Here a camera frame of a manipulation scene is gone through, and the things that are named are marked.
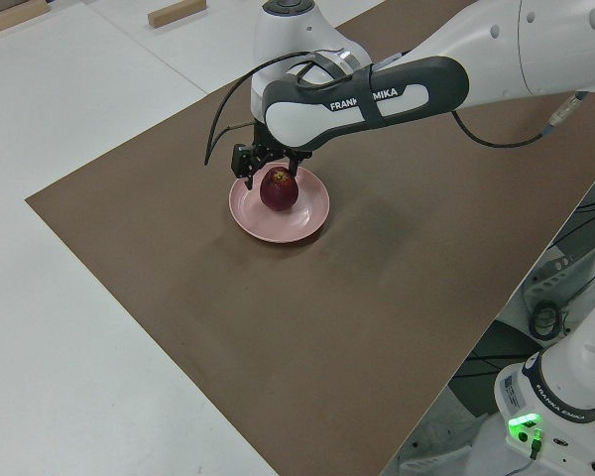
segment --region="black round cap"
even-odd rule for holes
[[[313,0],[269,0],[262,8],[265,12],[279,17],[301,15],[315,7]]]

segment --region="plate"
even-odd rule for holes
[[[272,243],[292,243],[312,235],[323,225],[330,200],[321,180],[299,167],[297,202],[285,211],[269,209],[260,199],[260,182],[271,167],[277,166],[287,164],[266,164],[254,175],[251,190],[243,180],[236,180],[229,191],[229,209],[236,223],[250,235]]]

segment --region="dark red fruit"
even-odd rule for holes
[[[291,208],[298,201],[298,184],[286,167],[271,167],[260,183],[260,199],[274,211]]]

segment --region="brown mat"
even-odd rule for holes
[[[466,3],[391,0],[341,30],[380,59]],[[514,151],[448,115],[336,139],[306,164],[328,221],[275,246],[227,208],[249,132],[202,166],[223,92],[28,202],[282,476],[378,475],[595,179],[595,97]],[[463,116],[511,141],[561,100]],[[245,90],[226,121],[248,117]]]

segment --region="green light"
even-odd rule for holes
[[[525,416],[518,416],[509,420],[509,427],[520,426],[521,424],[528,423],[530,421],[539,421],[540,416],[538,414],[528,414]]]

